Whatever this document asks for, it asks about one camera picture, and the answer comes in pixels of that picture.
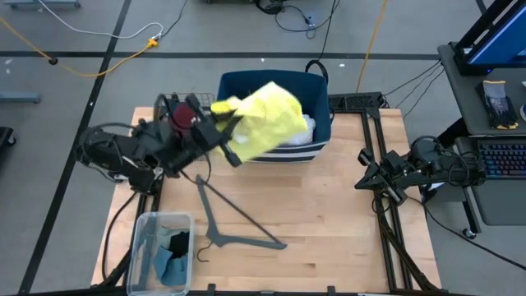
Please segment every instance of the wooden table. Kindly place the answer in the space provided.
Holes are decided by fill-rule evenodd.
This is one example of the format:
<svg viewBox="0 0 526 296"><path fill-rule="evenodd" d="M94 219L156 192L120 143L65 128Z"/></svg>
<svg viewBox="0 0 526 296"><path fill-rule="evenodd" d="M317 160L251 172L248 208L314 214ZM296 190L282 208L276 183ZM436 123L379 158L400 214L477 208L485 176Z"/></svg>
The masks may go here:
<svg viewBox="0 0 526 296"><path fill-rule="evenodd" d="M132 123L151 119L151 108L137 108ZM382 127L387 150L405 153L408 141L398 109L383 109ZM370 122L376 155L379 155ZM270 250L243 244L228 244L205 250L194 258L192 290L274 290L322 292L333 285L339 292L388 292L385 263L376 214L371 210L372 192L357 191L354 184L365 168L358 152L365 146L359 115L337 114L329 144L310 163L254 164L232 168L219 155L212 159L210 184L246 211L288 246ZM185 169L195 176L207 175L206 162L196 161ZM418 190L408 190L418 197ZM117 209L132 194L127 184L116 186L108 224ZM209 192L210 204L222 234L265 238L249 221ZM107 272L129 248L138 198L119 216L109 239ZM188 211L196 220L196 250L208 245L208 222L196 185L184 178L165 179L159 210ZM429 280L440 286L435 257L422 207L407 201L399 208L405 246ZM92 283L101 279L101 257ZM399 259L393 251L395 273L402 286Z"/></svg>

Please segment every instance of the yellow towel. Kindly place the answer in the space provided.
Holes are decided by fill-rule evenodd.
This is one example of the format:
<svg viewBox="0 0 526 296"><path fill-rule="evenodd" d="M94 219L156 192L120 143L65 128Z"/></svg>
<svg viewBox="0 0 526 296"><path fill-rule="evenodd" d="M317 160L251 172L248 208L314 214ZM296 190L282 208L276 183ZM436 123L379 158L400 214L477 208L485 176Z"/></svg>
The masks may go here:
<svg viewBox="0 0 526 296"><path fill-rule="evenodd" d="M233 130L233 139L228 143L241 161L265 153L289 140L299 132L307 130L298 99L284 88L269 82L243 100L237 97L215 102L213 113L230 113L242 120ZM218 123L222 131L227 123Z"/></svg>

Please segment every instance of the blue basket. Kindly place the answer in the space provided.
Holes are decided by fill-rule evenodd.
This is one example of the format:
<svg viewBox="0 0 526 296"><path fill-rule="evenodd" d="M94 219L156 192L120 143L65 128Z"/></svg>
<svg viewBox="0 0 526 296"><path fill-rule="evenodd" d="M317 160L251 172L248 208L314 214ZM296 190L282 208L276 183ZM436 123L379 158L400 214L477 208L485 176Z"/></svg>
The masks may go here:
<svg viewBox="0 0 526 296"><path fill-rule="evenodd" d="M224 73L219 83L217 100L235 95L244 99L273 81L298 98L304 114L316 121L312 143L280 146L264 153L255 161L303 162L314 159L330 139L330 111L327 83L322 76L305 72L258 70Z"/></svg>

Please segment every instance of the gray floor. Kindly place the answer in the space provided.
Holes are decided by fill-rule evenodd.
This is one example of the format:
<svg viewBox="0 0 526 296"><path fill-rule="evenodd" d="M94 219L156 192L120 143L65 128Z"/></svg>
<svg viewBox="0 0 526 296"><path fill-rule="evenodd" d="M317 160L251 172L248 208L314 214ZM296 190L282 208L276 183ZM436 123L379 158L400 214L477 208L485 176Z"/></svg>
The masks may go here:
<svg viewBox="0 0 526 296"><path fill-rule="evenodd" d="M83 1L80 10L60 10L60 16L81 29L113 31L124 0ZM331 1L294 1L305 7L314 22L323 19ZM123 27L128 34L150 21L168 24L180 0L132 0ZM364 53L381 2L343 0L331 26L327 52ZM64 28L48 13L11 11L0 7L22 34L50 51L105 51L105 37L80 35ZM458 39L480 16L474 0L397 0L390 2L374 53L436 53L436 46ZM283 23L302 25L293 12L280 16ZM207 6L189 0L181 22L155 49L159 52L303 52L315 53L325 31L313 40L304 34L283 32L274 17L251 4L228 1ZM120 40L117 51L135 51L143 38ZM7 30L0 30L0 52L29 50ZM83 72L96 72L101 58L61 58ZM111 64L118 61L113 58ZM138 58L106 77L90 124L129 122L136 106L150 106L159 92L216 93L222 73L248 69L301 71L301 58ZM362 60L324 61L330 73L330 93L354 92ZM361 91L387 92L430 67L433 61L371 60ZM16 129L19 142L9 152L0 171L0 294L15 294L30 260L35 242L53 199L72 140L95 79L81 78L50 67L40 58L0 58L0 90L31 90L41 104L0 105L0 126ZM400 107L407 112L427 84L420 86ZM395 106L410 88L390 95ZM406 118L408 136L437 135L459 117L445 78L441 76ZM113 185L80 165L74 168L53 229L33 292L87 287L97 257L108 214ZM458 203L436 201L430 205L437 218L456 229L466 225ZM442 284L451 291L482 295L516 295L526 290L524 274L513 266L474 249L429 223ZM487 227L478 241L517 261L526 262L526 228Z"/></svg>

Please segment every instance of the small box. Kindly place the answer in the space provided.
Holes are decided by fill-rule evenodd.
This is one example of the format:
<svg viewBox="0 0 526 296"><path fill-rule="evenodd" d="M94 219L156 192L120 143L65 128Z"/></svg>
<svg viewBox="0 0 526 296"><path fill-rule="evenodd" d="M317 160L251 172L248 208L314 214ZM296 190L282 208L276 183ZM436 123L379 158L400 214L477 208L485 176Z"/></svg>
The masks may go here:
<svg viewBox="0 0 526 296"><path fill-rule="evenodd" d="M188 293L191 286L191 269L194 248L194 219L184 212L149 212L142 214L137 219L133 237L130 269L127 277L127 294L130 296L183 296ZM186 281L184 284L167 286L159 280L158 272L154 265L158 255L159 246L164 238L162 233L167 229L188 231L188 254L185 258Z"/></svg>

